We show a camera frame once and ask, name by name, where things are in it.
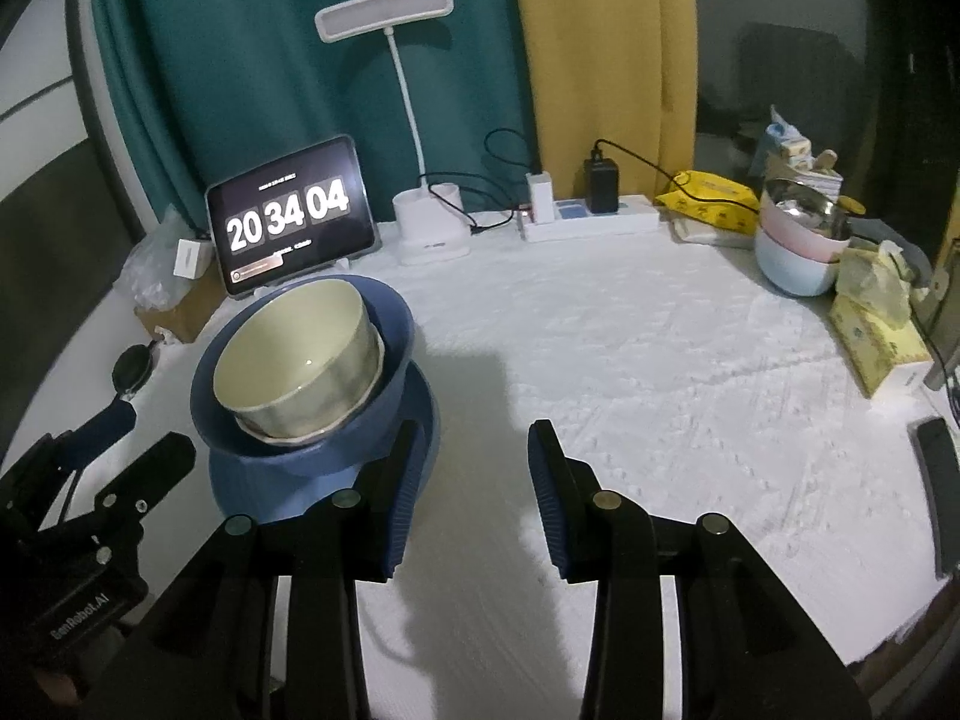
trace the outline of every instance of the small white box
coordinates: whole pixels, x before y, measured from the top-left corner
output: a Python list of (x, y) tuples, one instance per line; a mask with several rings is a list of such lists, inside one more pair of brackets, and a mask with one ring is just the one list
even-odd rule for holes
[(206, 273), (206, 267), (213, 260), (213, 241), (191, 241), (181, 238), (176, 246), (174, 276), (198, 279)]
[(550, 173), (539, 172), (536, 175), (527, 173), (527, 188), (530, 190), (530, 211), (534, 217), (534, 224), (549, 224), (555, 220), (556, 212), (553, 205), (553, 180)]

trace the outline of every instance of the power strip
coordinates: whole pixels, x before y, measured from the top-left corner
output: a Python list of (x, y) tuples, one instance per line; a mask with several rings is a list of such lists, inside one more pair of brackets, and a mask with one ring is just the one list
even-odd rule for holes
[(554, 218), (536, 223), (529, 212), (520, 215), (520, 234), (530, 244), (652, 232), (659, 227), (659, 211), (644, 194), (621, 194), (615, 214), (592, 214), (586, 201), (554, 200)]

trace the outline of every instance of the teal curtain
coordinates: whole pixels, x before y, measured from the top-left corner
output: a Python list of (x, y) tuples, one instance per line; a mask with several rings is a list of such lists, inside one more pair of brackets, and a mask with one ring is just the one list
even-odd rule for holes
[[(392, 218), (392, 197), (416, 185), (414, 146), (383, 34), (320, 42), (314, 14), (340, 1), (93, 0), (110, 97), (158, 213), (173, 204), (205, 227), (207, 186), (349, 133), (374, 215)], [(516, 179), (482, 143), (495, 127), (535, 138), (517, 0), (454, 2), (395, 32), (427, 170)], [(498, 148), (522, 153), (509, 137)]]

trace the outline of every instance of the charging cable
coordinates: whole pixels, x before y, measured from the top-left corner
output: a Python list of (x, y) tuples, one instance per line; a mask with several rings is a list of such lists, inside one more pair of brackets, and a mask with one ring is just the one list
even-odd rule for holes
[[(500, 199), (498, 199), (498, 197), (496, 197), (494, 194), (486, 190), (477, 189), (477, 187), (460, 185), (460, 191), (468, 191), (471, 194), (478, 194), (479, 196), (486, 197), (486, 199), (491, 201), (493, 205), (496, 205), (496, 207), (499, 210), (509, 211), (510, 215), (507, 218), (505, 218), (505, 220), (498, 221), (496, 224), (477, 223), (477, 220), (473, 218), (472, 215), (469, 215), (467, 211), (464, 211), (464, 209), (462, 208), (458, 208), (456, 205), (451, 203), (445, 197), (441, 196), (439, 193), (434, 191), (433, 186), (431, 186), (427, 182), (429, 177), (440, 176), (440, 175), (459, 176), (459, 177), (466, 177), (466, 178), (479, 178), (483, 181), (487, 181), (488, 183), (491, 184), (491, 186), (494, 186), (506, 198), (507, 200), (506, 205), (504, 205), (503, 202)], [(475, 173), (475, 172), (459, 172), (459, 170), (426, 170), (426, 172), (423, 172), (419, 176), (417, 176), (416, 179), (423, 181), (427, 191), (429, 191), (429, 193), (432, 194), (432, 196), (434, 196), (436, 199), (438, 199), (443, 205), (455, 211), (459, 215), (462, 215), (462, 217), (467, 220), (467, 224), (469, 225), (471, 235), (478, 235), (482, 232), (487, 232), (487, 230), (493, 230), (498, 227), (502, 227), (504, 224), (509, 224), (511, 221), (514, 220), (515, 213), (517, 213), (517, 204), (515, 203), (510, 193), (506, 189), (504, 189), (503, 186), (498, 181), (494, 181), (491, 177), (488, 177), (486, 175), (480, 175), (480, 173)]]
[(630, 149), (626, 148), (626, 146), (621, 146), (620, 143), (616, 143), (615, 141), (608, 141), (606, 138), (597, 138), (593, 142), (593, 148), (590, 151), (590, 159), (592, 159), (592, 161), (594, 162), (597, 162), (603, 159), (603, 151), (600, 151), (600, 143), (606, 143), (607, 146), (613, 146), (614, 148), (619, 148), (625, 154), (630, 154), (630, 156), (632, 156), (634, 159), (640, 160), (640, 162), (642, 162), (644, 165), (649, 165), (654, 170), (659, 172), (660, 175), (664, 176), (671, 184), (677, 187), (677, 189), (682, 191), (691, 200), (696, 200), (697, 202), (710, 202), (710, 203), (723, 203), (725, 205), (736, 205), (740, 208), (746, 208), (748, 211), (751, 211), (754, 214), (760, 213), (760, 211), (758, 211), (757, 209), (751, 208), (749, 205), (746, 205), (745, 203), (742, 203), (742, 202), (737, 202), (736, 200), (726, 200), (726, 199), (722, 199), (721, 197), (697, 197), (694, 194), (690, 194), (689, 191), (687, 191), (686, 189), (683, 189), (683, 184), (680, 184), (680, 182), (677, 180), (677, 177), (675, 175), (670, 175), (670, 173), (666, 172), (666, 170), (664, 170), (656, 162), (651, 162), (646, 157), (641, 157), (635, 151), (630, 151)]
[[(493, 138), (494, 135), (498, 135), (501, 132), (514, 135), (515, 137), (520, 138), (520, 140), (523, 141), (523, 144), (526, 146), (526, 149), (527, 149), (527, 157), (528, 157), (527, 162), (520, 162), (515, 159), (509, 159), (508, 157), (501, 156), (491, 148), (490, 146), (491, 138)], [(496, 129), (491, 129), (491, 131), (488, 132), (487, 135), (483, 138), (483, 148), (484, 148), (484, 151), (486, 151), (486, 153), (488, 153), (489, 156), (493, 157), (493, 159), (496, 159), (497, 162), (502, 162), (504, 165), (514, 165), (516, 167), (523, 167), (525, 170), (529, 170), (529, 172), (531, 172), (533, 175), (537, 175), (538, 173), (544, 172), (544, 166), (541, 164), (541, 159), (539, 159), (539, 154), (536, 153), (536, 148), (534, 148), (534, 146), (531, 145), (530, 141), (527, 140), (527, 136), (524, 135), (522, 132), (520, 132), (518, 129), (513, 129), (512, 127), (496, 127)]]

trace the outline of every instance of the yellow curtain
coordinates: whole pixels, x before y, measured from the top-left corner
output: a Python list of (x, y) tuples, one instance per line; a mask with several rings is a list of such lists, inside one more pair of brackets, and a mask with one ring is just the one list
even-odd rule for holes
[[(608, 138), (676, 172), (692, 167), (697, 98), (695, 0), (519, 0), (536, 136), (557, 197), (583, 196), (583, 161)], [(659, 178), (626, 154), (621, 194)]]

